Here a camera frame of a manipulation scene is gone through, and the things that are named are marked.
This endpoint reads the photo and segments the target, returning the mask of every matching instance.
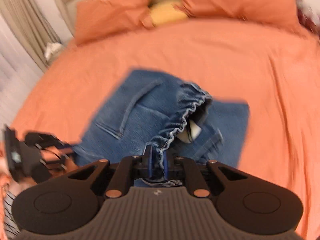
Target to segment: screw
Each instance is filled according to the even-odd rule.
[[[106,192],[106,196],[109,198],[118,198],[121,197],[122,192],[117,189],[111,189]]]
[[[207,197],[210,195],[210,192],[206,189],[196,189],[193,192],[193,195],[195,195],[196,197]]]

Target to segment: black mechanical device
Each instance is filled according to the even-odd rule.
[[[215,160],[199,165],[170,154],[165,176],[183,186],[133,187],[150,178],[153,158],[146,147],[23,191],[12,205],[16,240],[301,239],[294,230],[303,207],[291,191]]]

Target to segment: triangular cutout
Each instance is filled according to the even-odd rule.
[[[247,178],[242,174],[229,170],[227,167],[219,167],[219,170],[227,177],[228,180],[241,180]]]
[[[79,179],[79,180],[86,180],[90,177],[90,175],[94,172],[97,166],[90,166],[84,170],[81,170],[77,173],[71,174],[69,176],[70,179]]]

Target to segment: orange bedsheet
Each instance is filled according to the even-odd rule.
[[[199,84],[217,99],[246,100],[251,117],[239,169],[302,200],[297,232],[320,235],[320,46],[237,20],[191,19],[76,47],[72,42],[31,92],[12,126],[76,142],[134,65]]]

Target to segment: blue denim jeans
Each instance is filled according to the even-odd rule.
[[[196,161],[217,159],[236,166],[248,113],[247,104],[212,102],[194,83],[162,72],[134,70],[101,107],[82,142],[73,147],[75,162],[81,166],[105,158],[117,163],[152,145],[162,168],[163,153],[170,146]],[[191,144],[175,139],[187,119],[202,128]]]

